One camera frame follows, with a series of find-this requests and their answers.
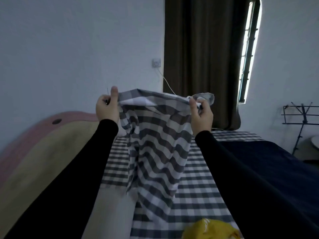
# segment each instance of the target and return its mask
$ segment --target electrical outlet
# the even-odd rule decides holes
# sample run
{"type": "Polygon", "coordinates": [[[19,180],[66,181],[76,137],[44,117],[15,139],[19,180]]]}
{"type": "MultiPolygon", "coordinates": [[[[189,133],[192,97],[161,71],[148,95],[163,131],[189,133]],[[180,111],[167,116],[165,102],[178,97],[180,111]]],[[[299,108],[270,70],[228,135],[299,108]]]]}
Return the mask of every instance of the electrical outlet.
{"type": "Polygon", "coordinates": [[[159,68],[162,66],[161,59],[153,59],[152,60],[153,68],[159,68]]]}

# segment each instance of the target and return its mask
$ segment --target curtain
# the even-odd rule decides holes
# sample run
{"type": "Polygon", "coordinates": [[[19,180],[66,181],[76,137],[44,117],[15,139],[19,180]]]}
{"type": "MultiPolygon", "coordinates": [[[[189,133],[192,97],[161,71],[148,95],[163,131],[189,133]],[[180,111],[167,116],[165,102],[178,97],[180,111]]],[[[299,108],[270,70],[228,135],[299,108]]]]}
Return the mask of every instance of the curtain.
{"type": "MultiPolygon", "coordinates": [[[[177,95],[215,95],[215,128],[241,124],[238,85],[248,6],[249,0],[165,0],[164,76],[177,95]]],[[[163,90],[172,93],[165,82],[163,90]]]]}

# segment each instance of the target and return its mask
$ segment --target plaid cloth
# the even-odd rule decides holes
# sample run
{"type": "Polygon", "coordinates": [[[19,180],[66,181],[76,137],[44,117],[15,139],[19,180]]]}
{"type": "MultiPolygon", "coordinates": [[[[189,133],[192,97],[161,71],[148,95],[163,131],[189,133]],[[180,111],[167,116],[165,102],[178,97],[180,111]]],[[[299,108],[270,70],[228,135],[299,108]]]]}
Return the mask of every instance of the plaid cloth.
{"type": "MultiPolygon", "coordinates": [[[[214,102],[211,93],[193,97],[214,102]]],[[[119,93],[118,104],[129,138],[127,191],[137,193],[150,220],[168,222],[192,139],[189,98],[134,89],[119,93]]]]}
{"type": "MultiPolygon", "coordinates": [[[[213,131],[218,141],[259,141],[256,134],[236,131],[213,131]]],[[[127,186],[129,156],[127,138],[113,143],[101,187],[127,186]]],[[[216,219],[238,228],[220,196],[202,153],[192,138],[184,173],[175,193],[168,223],[160,226],[150,221],[139,203],[134,211],[131,239],[181,238],[186,226],[202,219],[216,219]]]]}

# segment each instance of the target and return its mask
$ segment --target black sleeve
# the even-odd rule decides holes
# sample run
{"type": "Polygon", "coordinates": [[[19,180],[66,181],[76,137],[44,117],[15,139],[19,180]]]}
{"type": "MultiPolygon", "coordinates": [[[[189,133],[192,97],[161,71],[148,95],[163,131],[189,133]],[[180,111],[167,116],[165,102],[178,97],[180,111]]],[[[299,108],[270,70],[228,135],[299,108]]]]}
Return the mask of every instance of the black sleeve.
{"type": "Polygon", "coordinates": [[[317,225],[226,150],[209,131],[198,133],[195,141],[245,239],[319,238],[317,225]]]}
{"type": "Polygon", "coordinates": [[[5,238],[81,238],[117,133],[114,121],[102,120],[83,149],[28,207],[5,238]]]}

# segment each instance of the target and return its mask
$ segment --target hand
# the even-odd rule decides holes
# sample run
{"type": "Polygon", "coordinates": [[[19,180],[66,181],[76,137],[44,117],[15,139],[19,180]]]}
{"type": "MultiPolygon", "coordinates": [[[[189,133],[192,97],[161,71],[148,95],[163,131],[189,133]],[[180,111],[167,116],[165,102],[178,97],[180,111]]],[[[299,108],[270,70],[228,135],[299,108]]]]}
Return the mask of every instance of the hand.
{"type": "Polygon", "coordinates": [[[120,113],[117,107],[117,100],[118,100],[118,89],[116,86],[112,86],[111,89],[111,96],[102,95],[99,97],[95,111],[98,120],[101,121],[103,119],[110,119],[115,121],[117,124],[120,118],[120,113]],[[111,98],[110,104],[106,104],[105,100],[109,100],[111,98]]]}
{"type": "Polygon", "coordinates": [[[191,126],[193,135],[196,136],[201,131],[211,131],[214,115],[207,100],[197,100],[193,98],[189,100],[190,111],[192,113],[191,126]],[[198,114],[198,108],[196,102],[199,102],[203,106],[201,114],[198,114]]]}

